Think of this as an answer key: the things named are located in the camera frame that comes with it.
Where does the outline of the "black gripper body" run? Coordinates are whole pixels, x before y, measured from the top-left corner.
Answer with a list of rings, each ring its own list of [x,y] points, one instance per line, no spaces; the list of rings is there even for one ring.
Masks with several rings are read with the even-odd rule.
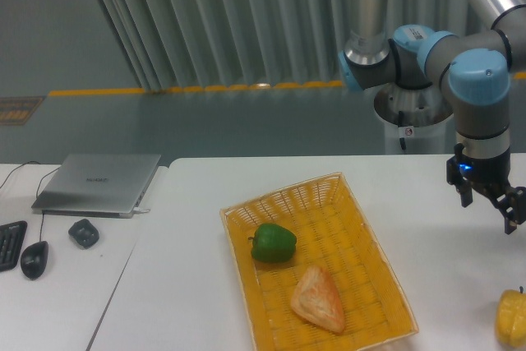
[[[446,161],[446,181],[455,186],[467,180],[472,190],[496,197],[499,186],[510,185],[510,135],[489,138],[456,135],[454,155]]]

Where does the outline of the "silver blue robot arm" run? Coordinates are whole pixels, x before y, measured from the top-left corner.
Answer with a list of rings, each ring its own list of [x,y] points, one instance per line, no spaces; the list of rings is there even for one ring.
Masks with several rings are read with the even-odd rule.
[[[357,0],[339,63],[350,90],[384,84],[437,89],[456,129],[447,182],[462,206],[474,194],[486,197],[503,216],[505,232],[513,233],[525,221],[525,190],[508,179],[510,78],[525,69],[525,0],[468,2],[487,30],[462,38],[421,25],[388,36],[387,0]]]

